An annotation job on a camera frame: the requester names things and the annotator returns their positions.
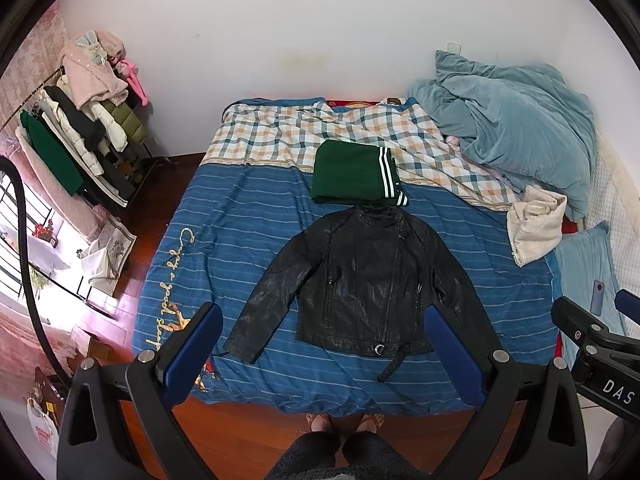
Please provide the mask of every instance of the person's foot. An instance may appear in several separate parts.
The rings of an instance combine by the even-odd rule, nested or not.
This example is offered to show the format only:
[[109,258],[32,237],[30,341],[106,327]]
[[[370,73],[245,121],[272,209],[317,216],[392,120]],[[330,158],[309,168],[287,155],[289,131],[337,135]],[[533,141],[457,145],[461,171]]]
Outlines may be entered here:
[[370,431],[371,433],[377,433],[380,426],[385,421],[385,416],[382,413],[374,413],[373,415],[365,415],[362,417],[362,421],[356,430],[356,433],[363,431]]
[[328,431],[334,430],[334,425],[331,423],[331,418],[326,413],[306,414],[306,421],[309,424],[311,431]]

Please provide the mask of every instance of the silver bolt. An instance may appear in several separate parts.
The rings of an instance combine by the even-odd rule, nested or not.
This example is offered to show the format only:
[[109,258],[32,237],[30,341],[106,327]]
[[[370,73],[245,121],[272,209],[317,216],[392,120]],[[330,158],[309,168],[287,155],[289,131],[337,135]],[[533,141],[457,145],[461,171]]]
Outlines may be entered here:
[[143,350],[138,354],[138,361],[141,363],[148,363],[156,357],[156,353],[153,350]]
[[504,350],[496,350],[494,352],[494,359],[499,363],[505,363],[509,360],[509,354]]
[[87,359],[83,359],[80,363],[80,367],[82,370],[88,370],[89,368],[93,368],[95,365],[95,360],[92,357],[88,357]]
[[554,366],[558,370],[564,370],[566,368],[566,361],[564,359],[562,359],[561,357],[556,357],[556,358],[554,358]]

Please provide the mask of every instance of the jacket cuff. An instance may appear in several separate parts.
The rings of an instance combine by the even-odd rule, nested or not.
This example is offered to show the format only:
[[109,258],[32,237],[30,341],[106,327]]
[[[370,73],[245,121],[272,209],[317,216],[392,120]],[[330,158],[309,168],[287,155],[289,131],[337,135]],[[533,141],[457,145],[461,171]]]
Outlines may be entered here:
[[223,345],[223,349],[226,352],[229,352],[234,357],[237,357],[241,361],[243,361],[243,362],[245,362],[247,364],[250,364],[250,365],[254,364],[255,361],[258,359],[258,356],[261,354],[260,351],[251,352],[250,350],[247,350],[247,349],[244,349],[244,348],[238,348],[237,346],[235,346],[233,344],[229,344],[228,340]]

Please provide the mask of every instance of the jacket pocket zipper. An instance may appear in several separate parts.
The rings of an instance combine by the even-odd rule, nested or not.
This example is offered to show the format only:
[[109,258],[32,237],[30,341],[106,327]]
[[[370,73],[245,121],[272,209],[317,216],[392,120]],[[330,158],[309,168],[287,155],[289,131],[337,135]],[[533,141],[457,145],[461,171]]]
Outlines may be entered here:
[[415,290],[415,316],[414,316],[414,327],[418,328],[420,326],[420,310],[422,307],[422,301],[420,291],[422,290],[422,284],[418,283],[418,287]]
[[322,320],[331,321],[331,311],[334,308],[334,291],[335,291],[335,278],[328,278],[326,281],[326,295],[324,297],[324,310],[322,311]]

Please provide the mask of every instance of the pink plush toy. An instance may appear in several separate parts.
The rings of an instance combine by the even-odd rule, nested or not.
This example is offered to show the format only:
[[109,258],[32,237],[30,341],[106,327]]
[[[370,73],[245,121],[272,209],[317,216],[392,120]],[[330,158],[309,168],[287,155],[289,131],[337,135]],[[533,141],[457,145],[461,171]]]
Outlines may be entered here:
[[127,59],[121,59],[116,63],[115,69],[127,83],[133,89],[133,91],[140,97],[141,104],[146,106],[149,104],[149,99],[146,98],[145,91],[142,89],[142,85],[136,76],[135,65]]

